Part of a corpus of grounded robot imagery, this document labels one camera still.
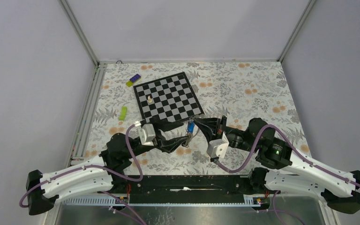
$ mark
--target gray wall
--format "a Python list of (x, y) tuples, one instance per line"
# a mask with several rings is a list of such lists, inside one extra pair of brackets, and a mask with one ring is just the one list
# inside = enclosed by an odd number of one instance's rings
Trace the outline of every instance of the gray wall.
[(0, 0), (0, 225), (40, 222), (18, 201), (64, 168), (93, 68), (58, 1)]
[(277, 59), (308, 0), (69, 0), (101, 60)]
[(319, 0), (283, 67), (313, 156), (360, 170), (360, 1)]

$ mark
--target leaf pattern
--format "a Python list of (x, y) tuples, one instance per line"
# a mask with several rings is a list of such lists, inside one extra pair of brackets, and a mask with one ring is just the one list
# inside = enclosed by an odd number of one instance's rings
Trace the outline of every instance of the leaf pattern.
[[(294, 106), (284, 72), (279, 62), (253, 63), (142, 63), (108, 64), (101, 87), (93, 124), (83, 156), (91, 157), (106, 149), (106, 143), (117, 132), (125, 133), (135, 121), (141, 120), (133, 87), (125, 83), (135, 74), (142, 76), (136, 84), (164, 76), (185, 72), (196, 93), (206, 117), (227, 116), (227, 125), (245, 130), (249, 120), (260, 117), (279, 127), (298, 149), (307, 149), (307, 141)], [(124, 121), (118, 120), (121, 107), (127, 107)], [(171, 139), (183, 136), (187, 125), (165, 132)], [(129, 136), (138, 136), (137, 130)], [(206, 175), (227, 174), (210, 162), (206, 153), (207, 143), (201, 132), (188, 148), (178, 147), (171, 154), (153, 149), (137, 156), (146, 175)], [(220, 161), (229, 168), (238, 168), (248, 152), (227, 150)], [(260, 166), (252, 160), (239, 174)], [(133, 163), (125, 169), (127, 175), (137, 175)]]

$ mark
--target table surface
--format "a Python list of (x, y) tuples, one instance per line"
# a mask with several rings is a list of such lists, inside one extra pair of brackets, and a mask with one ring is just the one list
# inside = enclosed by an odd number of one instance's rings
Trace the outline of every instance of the table surface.
[[(131, 124), (142, 119), (134, 89), (125, 85), (129, 78), (140, 74), (142, 78), (136, 84), (141, 84), (183, 71), (206, 117), (221, 118), (225, 115), (228, 126), (242, 130), (247, 128), (250, 119), (260, 117), (279, 127), (296, 148), (310, 155), (281, 64), (219, 62), (108, 64), (84, 157), (99, 154), (106, 149), (105, 144), (113, 134), (125, 133)], [(127, 107), (125, 121), (118, 120), (122, 106)], [(165, 137), (169, 139), (185, 133), (186, 125), (166, 132)], [(137, 136), (136, 129), (130, 132), (130, 136)], [(209, 161), (207, 146), (205, 137), (199, 132), (188, 148), (179, 147), (171, 154), (153, 149), (137, 156), (137, 160), (146, 175), (227, 174)], [(238, 168), (247, 154), (229, 148), (221, 162), (231, 169)], [(257, 166), (260, 164), (253, 157), (239, 174), (248, 174)], [(124, 172), (126, 175), (138, 174), (133, 162)]]

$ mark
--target white square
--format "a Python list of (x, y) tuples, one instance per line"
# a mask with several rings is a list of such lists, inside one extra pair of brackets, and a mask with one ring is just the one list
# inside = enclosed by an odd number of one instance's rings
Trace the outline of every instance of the white square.
[(170, 106), (168, 106), (168, 105), (165, 105), (164, 106), (164, 110), (165, 110), (165, 112), (168, 112), (168, 111), (170, 111), (171, 109), (170, 109)]
[(173, 115), (177, 115), (177, 114), (179, 114), (180, 112), (179, 112), (178, 109), (173, 109), (173, 110), (172, 110), (172, 113), (173, 113)]
[(158, 115), (158, 110), (157, 109), (151, 110), (151, 116), (155, 116), (155, 115)]
[(184, 108), (186, 109), (186, 111), (190, 111), (192, 110), (191, 106), (190, 105), (185, 105)]
[(150, 108), (148, 106), (143, 107), (143, 112), (148, 112), (149, 110), (150, 110)]
[(182, 113), (180, 113), (180, 116), (182, 119), (184, 119), (184, 118), (188, 117), (188, 114), (187, 114), (187, 112), (182, 112)]
[(143, 95), (143, 96), (140, 96), (139, 99), (141, 102), (143, 102), (143, 101), (147, 100), (147, 97), (145, 95)]
[(157, 91), (163, 90), (164, 88), (162, 86), (157, 86)]
[(196, 101), (195, 101), (195, 98), (190, 98), (189, 100), (188, 100), (188, 102), (190, 103), (190, 104), (192, 104), (192, 103), (195, 103)]
[(200, 114), (201, 110), (199, 108), (193, 109), (195, 115)]
[(157, 103), (155, 103), (155, 106), (157, 107), (157, 109), (158, 109), (158, 108), (161, 108), (161, 107), (162, 107), (162, 102), (157, 102)]
[(186, 93), (186, 94), (191, 93), (191, 89), (190, 88), (185, 88), (184, 93)]
[(137, 91), (137, 92), (140, 92), (140, 91), (142, 91), (142, 90), (143, 90), (143, 87), (142, 87), (142, 86), (136, 88), (136, 91)]
[(162, 120), (162, 119), (165, 119), (166, 118), (166, 113), (160, 113), (159, 114), (159, 118)]
[(176, 120), (174, 119), (174, 116), (169, 116), (167, 119), (168, 119), (169, 122), (175, 122), (175, 121), (176, 121)]

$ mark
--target black square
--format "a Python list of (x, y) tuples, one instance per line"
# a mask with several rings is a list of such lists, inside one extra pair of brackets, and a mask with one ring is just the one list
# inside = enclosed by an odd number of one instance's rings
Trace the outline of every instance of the black square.
[(162, 106), (167, 106), (167, 105), (169, 105), (169, 102), (167, 100), (163, 100), (162, 101)]
[(192, 103), (192, 104), (191, 104), (191, 108), (193, 108), (193, 109), (198, 108), (198, 104), (197, 104), (197, 103)]
[(151, 117), (151, 112), (150, 111), (147, 111), (144, 113), (144, 116), (147, 118), (147, 117)]
[(187, 98), (190, 99), (190, 98), (193, 98), (194, 96), (192, 95), (192, 93), (187, 93), (186, 94)]
[(182, 107), (179, 107), (179, 112), (180, 113), (183, 113), (183, 112), (185, 112), (186, 111), (186, 109), (182, 106)]
[(165, 112), (165, 110), (164, 110), (162, 107), (158, 108), (157, 111), (158, 111), (158, 113), (163, 113), (163, 112)]
[(157, 107), (155, 106), (155, 104), (151, 104), (148, 106), (150, 108), (150, 110), (156, 109)]
[(178, 120), (181, 120), (181, 119), (182, 119), (181, 116), (180, 116), (180, 114), (173, 115), (173, 117), (174, 117), (174, 120), (175, 120), (175, 121), (178, 121)]
[(169, 106), (170, 106), (171, 109), (177, 108), (177, 105), (176, 105), (176, 104), (170, 104)]
[(175, 102), (181, 101), (181, 98), (179, 96), (173, 98)]
[(188, 115), (188, 116), (193, 116), (193, 115), (194, 115), (194, 112), (193, 112), (192, 110), (187, 111), (187, 115)]

